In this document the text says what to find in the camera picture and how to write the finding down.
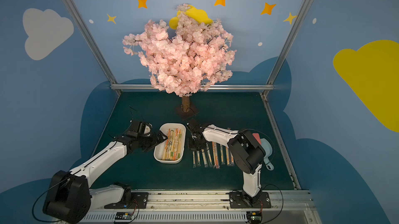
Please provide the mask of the white plastic storage box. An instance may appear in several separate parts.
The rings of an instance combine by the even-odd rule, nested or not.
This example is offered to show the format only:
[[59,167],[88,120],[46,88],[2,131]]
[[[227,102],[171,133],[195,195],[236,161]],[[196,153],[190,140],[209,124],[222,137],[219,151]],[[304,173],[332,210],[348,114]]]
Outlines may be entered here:
[[182,160],[185,150],[186,127],[180,123],[166,123],[160,131],[167,140],[154,149],[154,158],[164,164],[177,164]]

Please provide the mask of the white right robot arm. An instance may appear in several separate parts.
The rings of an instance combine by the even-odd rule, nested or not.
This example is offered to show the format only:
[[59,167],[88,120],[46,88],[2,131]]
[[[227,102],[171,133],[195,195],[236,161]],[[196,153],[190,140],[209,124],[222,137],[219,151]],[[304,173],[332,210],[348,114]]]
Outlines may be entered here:
[[228,130],[211,125],[201,125],[195,119],[186,127],[191,133],[188,147],[194,151],[206,149],[208,143],[229,148],[235,164],[243,172],[243,195],[257,200],[261,195],[260,170],[266,152],[249,129]]

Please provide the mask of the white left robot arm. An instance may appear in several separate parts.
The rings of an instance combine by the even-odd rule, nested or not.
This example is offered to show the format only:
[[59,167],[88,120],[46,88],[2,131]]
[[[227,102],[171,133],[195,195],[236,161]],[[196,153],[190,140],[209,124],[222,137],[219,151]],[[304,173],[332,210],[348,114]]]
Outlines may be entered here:
[[49,189],[45,192],[43,213],[57,222],[77,224],[94,209],[105,206],[137,207],[128,185],[115,183],[99,189],[92,189],[91,186],[114,163],[135,149],[147,152],[167,139],[162,131],[154,132],[150,123],[132,120],[125,132],[114,137],[98,154],[52,177]]

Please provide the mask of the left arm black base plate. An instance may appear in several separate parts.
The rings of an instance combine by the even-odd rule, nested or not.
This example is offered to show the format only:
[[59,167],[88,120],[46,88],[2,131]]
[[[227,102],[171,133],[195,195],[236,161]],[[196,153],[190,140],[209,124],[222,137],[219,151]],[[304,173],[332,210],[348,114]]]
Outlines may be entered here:
[[117,203],[105,205],[104,209],[146,209],[148,203],[148,192],[131,192],[130,196],[123,196]]

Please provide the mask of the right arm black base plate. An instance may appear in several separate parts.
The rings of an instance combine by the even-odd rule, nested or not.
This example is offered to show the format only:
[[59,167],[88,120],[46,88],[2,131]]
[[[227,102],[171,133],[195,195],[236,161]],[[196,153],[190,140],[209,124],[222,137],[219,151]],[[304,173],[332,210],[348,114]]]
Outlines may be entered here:
[[269,194],[260,191],[254,198],[251,198],[244,191],[233,190],[228,193],[231,208],[271,208]]

